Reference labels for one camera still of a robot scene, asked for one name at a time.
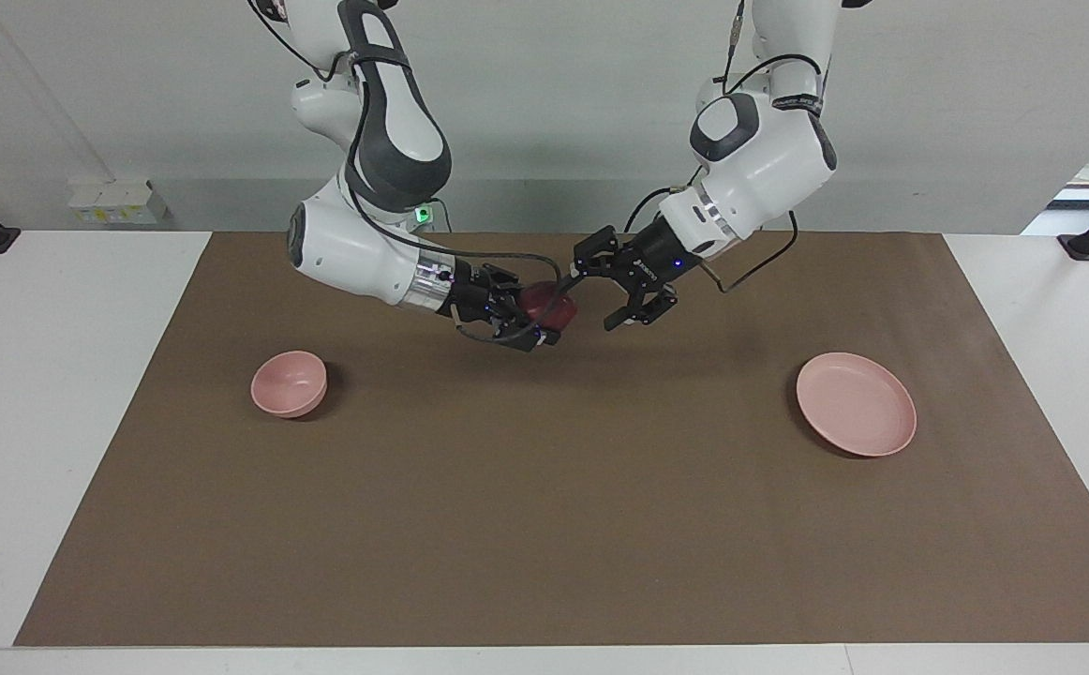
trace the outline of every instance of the brown tablecloth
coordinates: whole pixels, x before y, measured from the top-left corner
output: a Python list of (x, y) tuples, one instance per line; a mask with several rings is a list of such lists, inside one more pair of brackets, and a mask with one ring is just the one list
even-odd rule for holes
[[(940, 236), (807, 234), (738, 294), (677, 286), (604, 334), (622, 295), (588, 282), (518, 354), (215, 234), (16, 643), (1089, 641), (1089, 494)], [(248, 396), (292, 348), (332, 371), (302, 421)], [(904, 453), (806, 426), (825, 351), (905, 381)]]

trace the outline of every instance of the black cable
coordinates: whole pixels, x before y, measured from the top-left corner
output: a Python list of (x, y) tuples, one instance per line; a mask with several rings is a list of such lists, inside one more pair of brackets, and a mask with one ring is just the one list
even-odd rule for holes
[[(356, 165), (357, 161), (357, 148), (360, 146), (360, 133), (365, 128), (366, 115), (369, 112), (369, 84), (366, 82), (360, 83), (360, 120), (357, 121), (356, 133), (353, 134), (353, 142), (348, 145), (348, 165)], [(338, 185), (340, 185), (340, 173), (338, 172)], [(388, 240), (394, 240), (400, 244), (411, 246), (412, 248), (419, 248), (421, 251), (432, 251), (435, 254), (442, 254), (445, 256), (455, 256), (462, 258), (493, 258), (493, 260), (537, 260), (541, 263), (550, 266), (553, 268), (554, 282), (556, 287), (554, 287), (553, 296), (549, 299), (548, 305), (546, 305), (544, 310), (537, 315), (536, 319), (528, 323), (523, 329), (517, 330), (517, 332), (511, 334), (503, 334), (502, 338), (484, 338), (480, 334), (473, 334), (466, 330), (466, 327), (462, 326), (458, 320), (457, 314), (454, 312), (454, 324), (457, 328), (457, 332), (464, 334), (464, 336), (470, 339), (470, 341), (495, 343), (495, 345), (502, 345), (502, 343), (518, 341), (521, 338), (526, 336), (526, 334), (534, 332), (537, 328), (540, 328), (542, 321), (547, 320), (550, 315), (552, 315), (556, 304), (561, 302), (561, 296), (563, 294), (563, 287), (561, 286), (561, 266), (556, 265), (556, 260), (548, 256), (540, 256), (538, 253), (490, 253), (490, 251), (462, 251), (458, 248), (450, 248), (445, 246), (437, 246), (433, 244), (427, 244), (425, 242), (415, 242), (415, 240), (406, 240), (399, 234), (387, 230), (382, 225), (378, 225), (374, 222), (372, 218), (369, 218), (369, 213), (366, 212), (364, 208), (360, 208), (360, 199), (357, 197), (357, 193), (353, 189), (352, 185), (345, 184), (343, 186), (348, 192), (348, 199), (353, 201), (353, 208), (356, 209), (360, 218), (369, 225), (374, 231), (378, 232)]]
[(711, 278), (711, 281), (715, 282), (715, 286), (719, 287), (721, 294), (732, 294), (733, 291), (736, 291), (737, 286), (741, 286), (742, 283), (749, 280), (751, 274), (760, 272), (760, 270), (762, 270), (763, 267), (770, 265), (771, 261), (779, 260), (779, 258), (781, 258), (783, 254), (790, 250), (791, 246), (794, 246), (794, 243), (798, 241), (798, 219), (794, 218), (794, 211), (788, 211), (787, 214), (790, 217), (790, 242), (785, 243), (785, 246), (782, 246), (779, 249), (779, 251), (773, 253), (772, 256), (766, 258), (766, 260), (760, 261), (760, 263), (758, 263), (757, 266), (754, 266), (754, 269), (750, 269), (748, 272), (744, 273), (741, 279), (733, 281), (732, 285), (724, 287), (723, 280), (720, 279), (720, 274), (715, 273), (715, 270), (712, 270), (706, 263), (706, 261), (699, 260), (698, 266), (702, 268), (702, 271), (706, 272), (708, 277)]
[(732, 72), (732, 61), (736, 59), (736, 45), (741, 42), (741, 29), (745, 24), (745, 0), (736, 8), (736, 17), (732, 19), (732, 36), (729, 37), (729, 62), (723, 65), (723, 77), (720, 81), (720, 93), (729, 95), (729, 73)]
[(755, 74), (762, 72), (763, 69), (768, 69), (769, 65), (781, 63), (781, 61), (803, 61), (803, 63), (810, 64), (810, 68), (815, 69), (815, 72), (816, 74), (818, 74), (818, 76), (822, 76), (823, 74), (823, 69), (820, 69), (819, 64), (816, 63), (816, 60), (811, 59), (811, 57), (807, 57), (804, 54), (780, 54), (771, 59), (766, 59), (761, 63), (754, 65), (754, 70), (750, 70), (749, 72), (745, 73), (745, 76), (741, 77), (741, 79), (737, 79), (736, 84), (732, 85), (732, 89), (729, 89), (727, 93), (724, 93), (724, 96), (727, 96), (729, 94), (732, 94), (737, 89), (741, 89), (741, 85), (743, 85), (743, 83), (745, 83), (746, 79), (749, 79), (749, 77), (754, 77)]
[(440, 209), (445, 211), (445, 226), (449, 228), (449, 233), (454, 233), (454, 222), (449, 218), (449, 205), (441, 197), (432, 197), (428, 200), (429, 205), (437, 204), (440, 205)]
[[(686, 187), (690, 187), (690, 185), (695, 184), (695, 179), (698, 179), (698, 174), (699, 174), (700, 171), (702, 171), (702, 165), (699, 165), (697, 168), (697, 170), (695, 170), (695, 172), (693, 172), (690, 174), (690, 180), (686, 181)], [(660, 197), (661, 195), (665, 195), (665, 193), (676, 193), (676, 188), (674, 188), (674, 187), (659, 187), (659, 188), (653, 189), (652, 193), (648, 193), (648, 195), (646, 197), (644, 197), (644, 199), (640, 199), (640, 204), (637, 205), (637, 206), (635, 206), (635, 209), (632, 210), (632, 214), (627, 219), (627, 224), (625, 226), (623, 226), (623, 234), (627, 234), (628, 232), (632, 231), (632, 223), (635, 222), (635, 218), (637, 218), (638, 214), (640, 214), (640, 211), (644, 210), (644, 207), (647, 206), (649, 204), (649, 201), (651, 201), (656, 197)]]
[(327, 74), (323, 74), (322, 71), (316, 68), (316, 64), (310, 63), (310, 61), (307, 60), (307, 57), (299, 54), (299, 51), (295, 50), (295, 48), (293, 48), (291, 44), (289, 44), (286, 39), (283, 38), (282, 35), (280, 35), (279, 32), (276, 30), (273, 26), (270, 25), (270, 19), (267, 19), (266, 14), (261, 13), (261, 9), (258, 8), (256, 0), (246, 0), (246, 1), (248, 2), (249, 9), (253, 10), (254, 14), (256, 14), (258, 21), (261, 22), (261, 25), (266, 27), (266, 30), (269, 30), (270, 35), (272, 35), (274, 39), (278, 39), (278, 41), (281, 42), (282, 46), (286, 48), (286, 51), (290, 51), (293, 56), (295, 56), (296, 59), (302, 61), (302, 63), (307, 64), (307, 68), (313, 69), (313, 72), (316, 73), (316, 77), (318, 77), (320, 82), (326, 82), (326, 83), (331, 82), (332, 77), (335, 77), (335, 65), (339, 65), (340, 60), (343, 59), (343, 57), (347, 56), (347, 51), (339, 52), (339, 54), (332, 59), (332, 68), (329, 70)]

